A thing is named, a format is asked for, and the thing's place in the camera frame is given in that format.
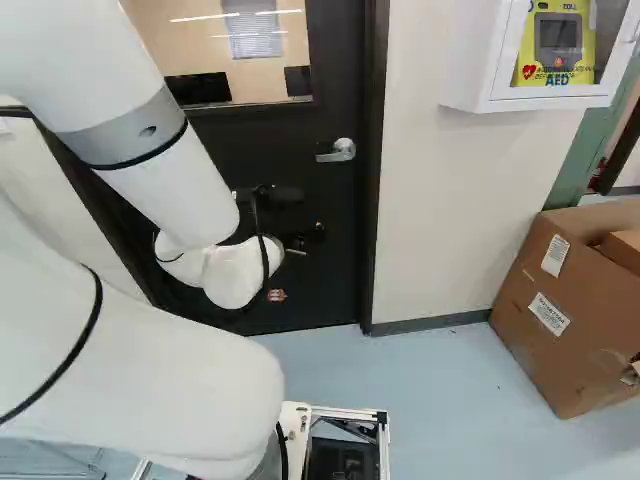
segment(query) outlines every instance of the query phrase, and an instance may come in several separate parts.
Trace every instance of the white robotic arm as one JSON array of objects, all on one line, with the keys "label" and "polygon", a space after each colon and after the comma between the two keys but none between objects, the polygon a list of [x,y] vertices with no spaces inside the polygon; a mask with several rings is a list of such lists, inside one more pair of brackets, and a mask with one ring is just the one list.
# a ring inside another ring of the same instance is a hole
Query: white robotic arm
[{"label": "white robotic arm", "polygon": [[[117,0],[0,5],[0,91],[160,227],[162,268],[222,308],[249,303],[260,242],[217,247],[238,226],[236,204]],[[273,274],[284,250],[263,241]]]},{"label": "white robotic arm", "polygon": [[[163,268],[224,308],[248,303],[265,252],[272,274],[282,249],[266,237],[217,246],[237,207],[118,2],[0,8],[0,91],[160,227]],[[203,479],[251,475],[283,400],[275,358],[117,292],[4,197],[0,218],[0,435],[129,450]]]}]

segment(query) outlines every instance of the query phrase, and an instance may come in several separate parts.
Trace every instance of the door lock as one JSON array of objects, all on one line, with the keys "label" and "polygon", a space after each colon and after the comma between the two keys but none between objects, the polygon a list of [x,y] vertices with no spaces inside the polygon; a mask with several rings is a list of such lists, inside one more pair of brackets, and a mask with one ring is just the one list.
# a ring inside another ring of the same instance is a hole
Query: door lock
[{"label": "door lock", "polygon": [[333,151],[316,155],[318,163],[348,162],[356,157],[356,144],[350,138],[339,138],[333,144]]}]

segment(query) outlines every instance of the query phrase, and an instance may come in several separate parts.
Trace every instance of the red sticker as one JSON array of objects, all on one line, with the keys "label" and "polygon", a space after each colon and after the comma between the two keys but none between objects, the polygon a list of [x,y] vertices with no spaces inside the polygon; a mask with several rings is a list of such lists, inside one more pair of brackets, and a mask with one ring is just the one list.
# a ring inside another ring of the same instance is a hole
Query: red sticker
[{"label": "red sticker", "polygon": [[272,288],[267,293],[267,300],[271,303],[282,303],[287,299],[287,294],[282,288]]},{"label": "red sticker", "polygon": [[522,75],[524,76],[524,79],[529,80],[533,74],[536,73],[537,69],[538,67],[536,65],[525,65],[522,67]]}]

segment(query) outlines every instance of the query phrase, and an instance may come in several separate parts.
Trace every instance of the yellow aed device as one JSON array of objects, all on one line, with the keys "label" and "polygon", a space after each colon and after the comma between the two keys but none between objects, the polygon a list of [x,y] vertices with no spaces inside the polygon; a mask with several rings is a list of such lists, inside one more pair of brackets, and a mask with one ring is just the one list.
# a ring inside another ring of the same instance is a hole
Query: yellow aed device
[{"label": "yellow aed device", "polygon": [[593,84],[595,8],[592,0],[530,0],[511,86]]}]

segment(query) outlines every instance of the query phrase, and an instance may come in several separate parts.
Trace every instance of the cardboard box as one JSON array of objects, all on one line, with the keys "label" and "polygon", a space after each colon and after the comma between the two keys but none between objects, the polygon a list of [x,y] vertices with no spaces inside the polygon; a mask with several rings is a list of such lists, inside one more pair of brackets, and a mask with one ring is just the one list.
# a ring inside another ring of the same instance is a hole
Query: cardboard box
[{"label": "cardboard box", "polygon": [[494,304],[493,329],[560,418],[640,392],[628,381],[640,359],[640,276],[594,248],[634,229],[640,200],[540,213]]},{"label": "cardboard box", "polygon": [[611,232],[598,250],[621,267],[640,276],[640,230]]}]

